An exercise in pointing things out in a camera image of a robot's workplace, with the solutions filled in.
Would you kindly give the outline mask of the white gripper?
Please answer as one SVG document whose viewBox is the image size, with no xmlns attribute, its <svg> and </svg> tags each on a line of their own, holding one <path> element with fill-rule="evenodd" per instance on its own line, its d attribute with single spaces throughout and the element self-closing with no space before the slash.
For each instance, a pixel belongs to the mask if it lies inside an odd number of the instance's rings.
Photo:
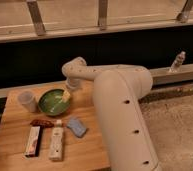
<svg viewBox="0 0 193 171">
<path fill-rule="evenodd" d="M 80 88 L 80 79 L 75 79 L 75 78 L 67 78 L 66 79 L 66 87 L 70 90 L 77 90 Z M 62 95 L 62 101 L 67 102 L 71 97 L 71 94 L 65 90 Z"/>
</svg>

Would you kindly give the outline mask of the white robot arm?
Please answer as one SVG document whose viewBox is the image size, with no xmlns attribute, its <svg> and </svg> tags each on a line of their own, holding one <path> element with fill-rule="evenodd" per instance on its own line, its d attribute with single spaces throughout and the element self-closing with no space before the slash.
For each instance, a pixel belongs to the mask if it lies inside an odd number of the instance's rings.
<svg viewBox="0 0 193 171">
<path fill-rule="evenodd" d="M 93 104 L 112 171 L 162 171 L 139 100 L 152 88 L 148 69 L 137 65 L 89 66 L 76 57 L 62 66 L 67 87 L 93 83 Z"/>
</svg>

